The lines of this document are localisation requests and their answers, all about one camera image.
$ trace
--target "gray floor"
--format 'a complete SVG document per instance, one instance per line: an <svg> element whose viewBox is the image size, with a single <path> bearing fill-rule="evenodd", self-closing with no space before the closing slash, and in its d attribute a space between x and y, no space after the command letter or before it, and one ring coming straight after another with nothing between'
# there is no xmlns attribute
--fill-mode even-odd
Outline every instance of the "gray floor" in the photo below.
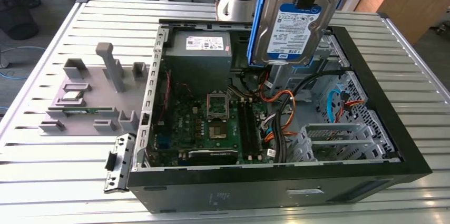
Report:
<svg viewBox="0 0 450 224"><path fill-rule="evenodd" d="M41 0L43 4L32 9L35 21L39 24L39 34L25 40L13 41L0 31L0 49L5 50L8 46L41 46L47 47L57 28L69 12L75 0ZM213 0L195 0L200 3L212 3ZM428 31L415 45L415 49L431 67L444 86L450 89L450 37L436 36ZM13 77L25 77L29 75L36 62L41 56L40 50L13 50L1 55L9 62L8 69L0 69L0 72ZM0 77L0 106L8 107L19 93L25 80L9 80Z"/></svg>

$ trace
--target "white cylindrical robot base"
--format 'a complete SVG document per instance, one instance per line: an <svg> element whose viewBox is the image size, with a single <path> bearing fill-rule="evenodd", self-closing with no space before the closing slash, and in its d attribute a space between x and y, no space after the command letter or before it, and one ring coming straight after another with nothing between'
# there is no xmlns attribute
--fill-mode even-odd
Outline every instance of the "white cylindrical robot base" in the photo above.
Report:
<svg viewBox="0 0 450 224"><path fill-rule="evenodd" d="M217 5L217 20L251 22L254 20L256 0L220 0Z"/></svg>

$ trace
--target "aluminum table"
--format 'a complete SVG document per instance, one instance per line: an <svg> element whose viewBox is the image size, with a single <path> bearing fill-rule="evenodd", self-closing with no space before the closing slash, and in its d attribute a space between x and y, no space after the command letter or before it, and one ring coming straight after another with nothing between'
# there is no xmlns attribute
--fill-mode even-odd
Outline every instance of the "aluminum table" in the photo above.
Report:
<svg viewBox="0 0 450 224"><path fill-rule="evenodd" d="M41 137L37 125L68 58L101 65L99 42L123 65L152 64L159 18L215 19L212 4L133 0L76 3L0 123L3 223L435 223L450 219L450 95L388 19L336 12L432 174L356 204L151 215L132 193L103 194L115 137Z"/></svg>

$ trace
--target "small circuit board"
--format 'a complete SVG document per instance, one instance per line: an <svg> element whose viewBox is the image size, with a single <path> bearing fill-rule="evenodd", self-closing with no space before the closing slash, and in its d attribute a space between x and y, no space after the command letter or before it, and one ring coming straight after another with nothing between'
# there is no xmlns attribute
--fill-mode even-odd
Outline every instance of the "small circuit board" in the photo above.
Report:
<svg viewBox="0 0 450 224"><path fill-rule="evenodd" d="M213 154L221 156L213 159L221 158L224 162L230 162L227 158L235 158L236 162L231 164L268 162L260 154L262 139L256 128L260 116L266 113L264 104L228 100L228 97L224 104L219 99L220 96L212 96L209 100L176 101L169 130L156 135L157 166L192 165L188 162L191 155L197 156L200 161L195 165L200 165L203 156L211 157ZM228 118L220 116L211 119L208 110L213 114L228 113ZM242 128L243 123L251 124L252 128ZM205 158L207 163L211 163L209 157Z"/></svg>

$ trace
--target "metal case frame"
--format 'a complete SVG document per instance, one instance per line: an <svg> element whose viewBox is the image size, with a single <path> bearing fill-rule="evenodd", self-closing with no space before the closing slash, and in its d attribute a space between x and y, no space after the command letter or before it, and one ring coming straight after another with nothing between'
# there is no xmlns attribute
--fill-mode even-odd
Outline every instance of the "metal case frame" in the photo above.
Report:
<svg viewBox="0 0 450 224"><path fill-rule="evenodd" d="M164 41L172 28L246 30L250 23L164 21L155 43L160 60ZM396 183L411 182L431 173L391 103L382 91L351 37L343 27L330 27L370 97L368 106L378 114L386 133L400 153L402 162L378 164L291 166L271 168L137 171L144 155L149 125L141 125L128 175L128 188L152 213L209 211L266 207L306 206L356 202ZM151 67L148 85L156 85L157 62ZM141 116L151 115L152 95L147 92Z"/></svg>

